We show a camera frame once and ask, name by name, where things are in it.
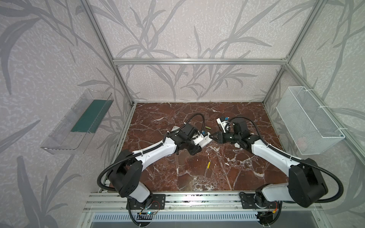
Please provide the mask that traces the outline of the red white remote control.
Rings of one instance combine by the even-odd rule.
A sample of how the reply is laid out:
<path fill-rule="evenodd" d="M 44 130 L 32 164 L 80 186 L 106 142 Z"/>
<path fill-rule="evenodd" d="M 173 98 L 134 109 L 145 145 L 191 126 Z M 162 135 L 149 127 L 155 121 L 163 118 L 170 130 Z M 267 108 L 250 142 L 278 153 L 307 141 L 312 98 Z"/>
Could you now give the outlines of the red white remote control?
<path fill-rule="evenodd" d="M 193 140 L 195 145 L 200 146 L 201 148 L 205 147 L 209 143 L 211 143 L 213 140 L 210 138 L 210 133 L 207 133 L 207 136 L 204 138 L 200 138 L 197 140 Z"/>

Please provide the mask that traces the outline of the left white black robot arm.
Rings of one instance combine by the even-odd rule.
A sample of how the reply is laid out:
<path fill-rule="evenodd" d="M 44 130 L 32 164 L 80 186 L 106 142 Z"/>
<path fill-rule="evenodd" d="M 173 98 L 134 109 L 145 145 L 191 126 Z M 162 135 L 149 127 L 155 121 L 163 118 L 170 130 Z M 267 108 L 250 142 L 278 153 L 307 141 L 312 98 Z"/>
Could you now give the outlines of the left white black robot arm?
<path fill-rule="evenodd" d="M 125 150 L 113 164 L 99 174 L 97 185 L 103 190 L 118 193 L 122 198 L 146 204 L 153 194 L 140 182 L 142 172 L 160 159 L 181 150 L 187 150 L 191 155 L 199 153 L 208 144 L 208 135 L 186 123 L 165 133 L 162 140 L 151 146 L 133 152 Z"/>

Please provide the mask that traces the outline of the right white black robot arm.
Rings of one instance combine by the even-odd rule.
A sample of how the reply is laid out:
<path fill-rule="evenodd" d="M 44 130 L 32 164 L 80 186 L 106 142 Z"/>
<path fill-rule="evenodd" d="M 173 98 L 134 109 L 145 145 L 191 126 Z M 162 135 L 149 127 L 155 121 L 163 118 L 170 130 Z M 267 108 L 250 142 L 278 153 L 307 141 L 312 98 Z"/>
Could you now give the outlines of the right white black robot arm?
<path fill-rule="evenodd" d="M 248 118 L 220 117 L 217 120 L 221 131 L 210 135 L 219 144 L 231 143 L 258 156 L 281 170 L 287 183 L 267 184 L 256 190 L 260 201 L 293 202 L 303 208 L 314 203 L 330 203 L 344 193 L 342 181 L 333 173 L 321 168 L 312 159 L 300 159 L 276 148 L 265 141 L 257 130 L 250 133 Z"/>

